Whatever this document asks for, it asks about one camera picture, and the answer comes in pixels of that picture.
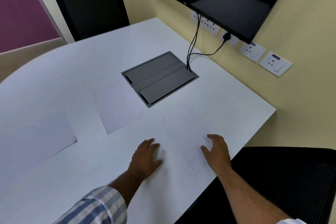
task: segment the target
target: table top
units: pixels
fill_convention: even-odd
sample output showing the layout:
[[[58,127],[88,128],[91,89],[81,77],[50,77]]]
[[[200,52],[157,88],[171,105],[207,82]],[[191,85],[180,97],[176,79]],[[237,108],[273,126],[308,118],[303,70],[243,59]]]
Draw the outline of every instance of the table top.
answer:
[[[3,81],[0,131],[64,110],[78,140],[24,173],[10,188],[0,184],[3,223],[54,222],[90,190],[126,171],[137,146],[155,138],[161,143],[157,157],[164,163],[135,194],[128,223],[173,224],[216,175],[208,164],[196,173],[182,158],[162,128],[163,113],[176,105],[188,106],[205,120],[209,133],[225,138],[233,158],[275,108],[200,55],[191,58],[197,80],[108,136],[88,91],[168,51],[186,62],[189,45],[153,18],[52,50]]]

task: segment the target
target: mesh chair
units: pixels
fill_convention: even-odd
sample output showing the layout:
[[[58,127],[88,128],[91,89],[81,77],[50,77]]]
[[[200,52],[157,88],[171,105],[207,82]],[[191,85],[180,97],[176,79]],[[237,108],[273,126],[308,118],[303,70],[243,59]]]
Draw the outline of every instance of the mesh chair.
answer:
[[[232,168],[291,218],[327,224],[336,193],[336,151],[299,147],[245,147]],[[182,223],[237,224],[216,178],[181,216]]]
[[[129,25],[123,0],[56,0],[75,41]]]

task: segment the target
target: gray cable management box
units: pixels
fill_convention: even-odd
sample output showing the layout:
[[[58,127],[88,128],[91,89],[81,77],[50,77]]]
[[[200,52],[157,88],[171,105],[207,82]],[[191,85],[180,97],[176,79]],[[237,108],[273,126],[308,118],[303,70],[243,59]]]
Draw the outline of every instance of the gray cable management box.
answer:
[[[199,78],[172,52],[121,73],[148,108]]]

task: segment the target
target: wall socket panel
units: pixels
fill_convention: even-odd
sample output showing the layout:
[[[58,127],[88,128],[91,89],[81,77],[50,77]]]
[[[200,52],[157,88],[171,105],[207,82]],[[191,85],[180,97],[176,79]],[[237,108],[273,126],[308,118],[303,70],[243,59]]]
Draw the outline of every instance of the wall socket panel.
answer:
[[[244,43],[242,47],[239,50],[239,53],[243,54],[245,57],[249,58],[250,60],[257,62],[262,55],[265,53],[266,48],[263,48],[262,46],[251,43],[246,44]]]
[[[292,66],[292,63],[280,58],[274,52],[268,52],[259,65],[279,77]]]
[[[218,31],[220,29],[218,25],[208,20],[207,18],[203,17],[202,15],[199,15],[199,17],[201,18],[201,24],[199,25],[200,27],[205,28],[206,30],[208,30],[210,33],[214,35],[218,34]],[[192,11],[190,18],[194,22],[198,23],[198,17],[195,11]]]
[[[219,37],[222,41],[224,41],[223,36],[224,36],[226,33],[227,33],[227,31],[223,29],[223,30],[221,31],[221,33],[218,35],[218,37]],[[231,34],[231,39],[230,39],[229,41],[227,41],[227,43],[229,43],[233,48],[236,48],[238,42],[239,42],[238,37],[236,37],[236,36],[234,36],[234,35],[232,35],[232,34]]]

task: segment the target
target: purple wall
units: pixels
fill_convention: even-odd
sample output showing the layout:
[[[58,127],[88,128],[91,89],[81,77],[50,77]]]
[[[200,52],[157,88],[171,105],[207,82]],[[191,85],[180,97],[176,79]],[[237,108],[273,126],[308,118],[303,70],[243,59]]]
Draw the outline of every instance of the purple wall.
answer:
[[[0,0],[0,53],[59,37],[39,0]]]

